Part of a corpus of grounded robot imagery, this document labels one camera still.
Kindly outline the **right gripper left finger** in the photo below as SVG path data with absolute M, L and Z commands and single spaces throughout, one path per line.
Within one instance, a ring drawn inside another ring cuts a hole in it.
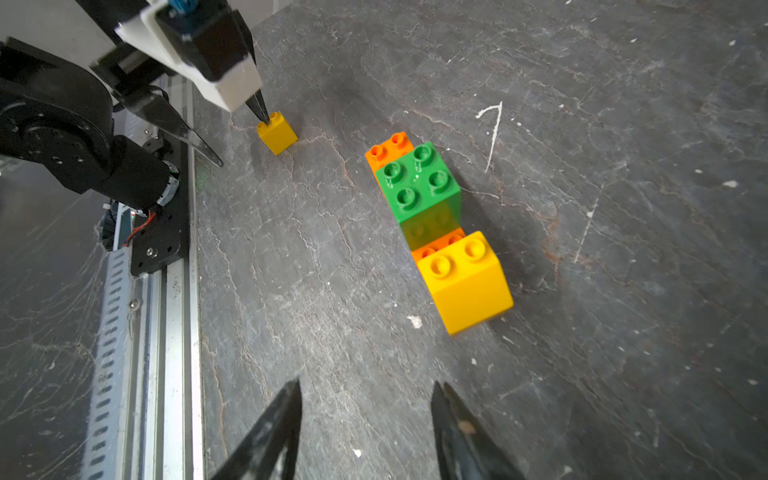
M 300 380 L 288 381 L 212 479 L 294 478 L 302 422 Z

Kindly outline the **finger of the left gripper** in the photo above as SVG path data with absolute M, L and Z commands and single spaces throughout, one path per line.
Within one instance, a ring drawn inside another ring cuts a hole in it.
M 132 93 L 116 94 L 118 102 L 137 117 L 156 126 L 202 154 L 217 167 L 224 165 L 215 151 L 190 127 L 170 104 L 168 94 L 157 86 L 145 86 Z
M 246 102 L 246 106 L 265 125 L 271 123 L 270 114 L 266 107 L 262 92 L 257 90 Z

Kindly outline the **orange 2x4 lego plate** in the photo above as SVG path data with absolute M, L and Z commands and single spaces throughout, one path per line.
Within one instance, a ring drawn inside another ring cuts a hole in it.
M 375 173 L 381 167 L 410 153 L 415 147 L 417 146 L 410 141 L 406 133 L 395 133 L 384 143 L 371 147 L 366 153 L 366 160 L 375 176 Z M 461 227 L 459 227 L 418 250 L 409 250 L 411 251 L 413 259 L 418 262 L 464 237 L 465 233 Z

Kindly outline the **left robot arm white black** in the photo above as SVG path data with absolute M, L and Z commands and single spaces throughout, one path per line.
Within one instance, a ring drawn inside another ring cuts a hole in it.
M 1 45 L 1 152 L 38 163 L 67 189 L 97 191 L 138 210 L 167 205 L 179 169 L 115 132 L 127 110 L 213 163 L 218 155 L 158 90 L 180 75 L 227 111 L 273 121 L 250 30 L 225 1 L 85 1 L 114 48 L 89 69 L 9 38 Z

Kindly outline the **dark green lego brick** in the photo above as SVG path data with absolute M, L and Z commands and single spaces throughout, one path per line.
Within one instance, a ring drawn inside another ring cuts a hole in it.
M 460 227 L 461 188 L 433 143 L 415 147 L 375 176 L 410 250 Z

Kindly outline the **yellow lego brick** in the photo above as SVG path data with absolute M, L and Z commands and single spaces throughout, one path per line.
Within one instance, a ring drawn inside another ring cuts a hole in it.
M 260 122 L 257 133 L 274 155 L 279 155 L 298 141 L 296 133 L 281 112 L 271 113 L 268 123 Z
M 451 335 L 514 306 L 502 265 L 480 231 L 419 260 L 417 267 Z

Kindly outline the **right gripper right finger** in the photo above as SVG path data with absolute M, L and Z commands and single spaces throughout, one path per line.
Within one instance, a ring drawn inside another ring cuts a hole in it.
M 441 479 L 524 479 L 450 384 L 434 383 L 430 406 Z

